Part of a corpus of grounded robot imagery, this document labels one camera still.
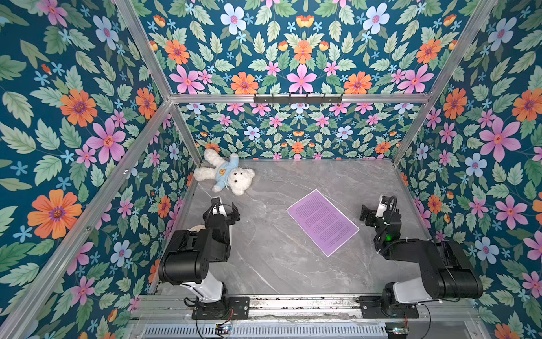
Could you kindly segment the purple printed paper sheet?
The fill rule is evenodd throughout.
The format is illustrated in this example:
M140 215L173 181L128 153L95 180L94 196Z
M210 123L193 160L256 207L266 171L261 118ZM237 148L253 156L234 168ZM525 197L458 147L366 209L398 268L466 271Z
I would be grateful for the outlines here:
M291 205L287 213L327 258L359 232L359 227L317 189Z

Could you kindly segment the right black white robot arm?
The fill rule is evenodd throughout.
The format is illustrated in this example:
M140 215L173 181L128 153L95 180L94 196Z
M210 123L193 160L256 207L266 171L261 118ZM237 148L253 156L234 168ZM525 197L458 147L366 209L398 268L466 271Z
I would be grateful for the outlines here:
M360 221L375 229L373 245L388 261L417 264L420 276L390 282L382 292L383 309L439 300L478 299L481 278L456 241L435 242L401 237L401 214L394 198L386 197L376 209L363 205Z

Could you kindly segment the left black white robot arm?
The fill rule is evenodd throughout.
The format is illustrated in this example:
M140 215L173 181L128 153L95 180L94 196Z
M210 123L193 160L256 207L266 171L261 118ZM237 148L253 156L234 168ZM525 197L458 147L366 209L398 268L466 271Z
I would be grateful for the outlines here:
M226 285L211 274L210 264L229 260L231 226L238 221L239 209L234 203L212 199L203 213L202 229L173 233L159 263L159 279L186 288L203 304L226 303Z

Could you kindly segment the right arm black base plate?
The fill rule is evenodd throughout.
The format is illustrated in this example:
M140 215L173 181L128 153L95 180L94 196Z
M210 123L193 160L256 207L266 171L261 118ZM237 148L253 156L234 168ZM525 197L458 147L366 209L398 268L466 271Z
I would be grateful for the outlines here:
M389 303L378 296L359 296L356 299L364 319L418 319L419 312L414 304Z

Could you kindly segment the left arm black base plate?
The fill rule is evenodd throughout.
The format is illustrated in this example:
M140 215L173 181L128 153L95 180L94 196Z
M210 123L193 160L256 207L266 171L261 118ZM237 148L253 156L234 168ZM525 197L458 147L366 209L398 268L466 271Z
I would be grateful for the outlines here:
M193 320L247 320L250 309L249 297L225 297L218 302L197 301L193 307Z

